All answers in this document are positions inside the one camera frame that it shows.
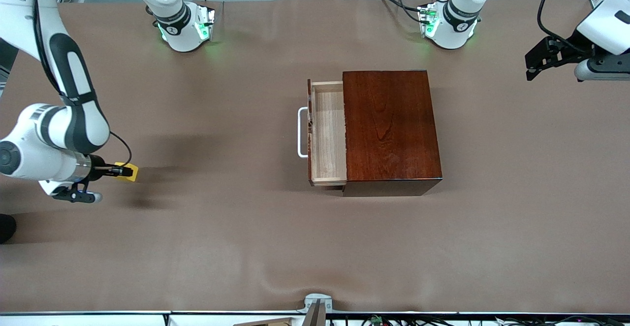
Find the brown tablecloth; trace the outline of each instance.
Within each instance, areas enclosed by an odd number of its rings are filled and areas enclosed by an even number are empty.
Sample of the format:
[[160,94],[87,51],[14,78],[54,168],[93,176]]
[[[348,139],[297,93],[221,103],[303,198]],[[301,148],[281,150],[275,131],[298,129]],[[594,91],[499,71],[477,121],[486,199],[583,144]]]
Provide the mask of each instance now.
[[[587,0],[549,0],[569,35]],[[379,0],[212,4],[215,42],[171,51],[144,5],[64,4],[139,183],[102,203],[3,178],[0,310],[282,310],[310,292],[347,310],[627,312],[630,88],[573,67],[527,82],[538,0],[491,0],[447,51]],[[342,198],[295,153],[306,80],[426,68],[444,180],[427,196]],[[20,54],[0,106],[9,133],[59,103]],[[113,140],[99,152],[126,159]]]

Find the yellow tape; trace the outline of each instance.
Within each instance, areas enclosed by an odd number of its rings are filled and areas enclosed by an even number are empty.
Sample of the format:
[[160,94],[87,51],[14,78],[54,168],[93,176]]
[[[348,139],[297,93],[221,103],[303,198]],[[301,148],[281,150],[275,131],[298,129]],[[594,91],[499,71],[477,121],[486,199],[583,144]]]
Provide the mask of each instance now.
[[[117,162],[117,163],[114,163],[114,164],[117,165],[117,166],[120,166],[120,165],[124,164],[124,162]],[[129,167],[130,169],[133,169],[133,175],[131,175],[131,177],[118,176],[116,178],[121,180],[121,181],[135,182],[135,178],[137,178],[137,176],[138,176],[138,166],[135,166],[132,163],[128,163],[124,167]]]

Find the wooden box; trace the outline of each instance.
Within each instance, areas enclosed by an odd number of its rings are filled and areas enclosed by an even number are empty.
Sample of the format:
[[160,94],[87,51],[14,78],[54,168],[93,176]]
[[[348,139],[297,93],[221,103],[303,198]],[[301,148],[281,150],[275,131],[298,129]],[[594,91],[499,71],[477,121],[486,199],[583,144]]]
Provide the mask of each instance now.
[[421,196],[441,180],[427,71],[308,81],[308,171],[345,196]]

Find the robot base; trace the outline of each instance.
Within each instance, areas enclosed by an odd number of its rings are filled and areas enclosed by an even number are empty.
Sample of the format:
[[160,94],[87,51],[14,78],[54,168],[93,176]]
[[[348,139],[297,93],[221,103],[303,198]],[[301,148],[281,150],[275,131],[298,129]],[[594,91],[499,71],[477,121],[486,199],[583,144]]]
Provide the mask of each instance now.
[[157,26],[162,33],[162,39],[177,52],[191,52],[212,38],[214,10],[193,2],[185,2],[185,5],[192,16],[179,32],[176,28],[166,26],[164,29],[162,25]]
[[420,23],[420,34],[423,38],[431,39],[437,46],[445,49],[461,48],[468,38],[473,36],[473,31],[477,25],[475,21],[468,30],[464,32],[455,32],[453,26],[444,20],[443,8],[446,7],[445,2],[439,1],[429,3],[421,7],[418,6],[418,18],[420,21],[426,21],[427,24]]

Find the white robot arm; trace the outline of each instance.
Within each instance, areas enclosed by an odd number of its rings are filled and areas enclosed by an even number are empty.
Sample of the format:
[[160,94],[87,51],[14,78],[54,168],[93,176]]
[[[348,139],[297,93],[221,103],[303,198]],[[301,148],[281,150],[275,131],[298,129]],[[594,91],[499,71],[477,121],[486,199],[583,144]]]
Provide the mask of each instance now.
[[567,39],[545,32],[549,36],[525,56],[527,80],[565,64],[578,64],[578,81],[630,80],[630,0],[594,0],[594,9]]
[[162,39],[173,50],[190,52],[211,39],[214,10],[182,0],[143,0],[148,6]]
[[0,14],[0,38],[41,61],[65,104],[38,103],[22,111],[11,133],[0,140],[0,173],[37,180],[57,199],[99,201],[99,194],[86,191],[90,181],[132,172],[92,155],[107,142],[110,128],[56,0],[0,0]]
[[463,46],[473,34],[486,0],[439,0],[419,7],[421,34],[445,49]]

